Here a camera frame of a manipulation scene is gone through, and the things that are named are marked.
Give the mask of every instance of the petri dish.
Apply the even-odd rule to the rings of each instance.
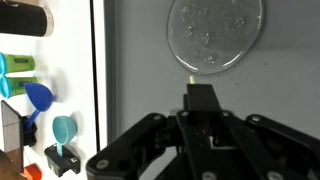
[[[248,52],[262,21],[262,0],[175,0],[168,18],[168,41],[189,71],[218,73]]]

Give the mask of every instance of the red object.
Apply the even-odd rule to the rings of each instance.
[[[31,164],[23,169],[23,174],[28,180],[41,180],[42,173],[36,164]]]

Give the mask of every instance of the blue cup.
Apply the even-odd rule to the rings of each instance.
[[[62,157],[62,145],[70,142],[77,134],[76,122],[68,116],[57,116],[53,120],[52,130],[57,140],[57,152]]]

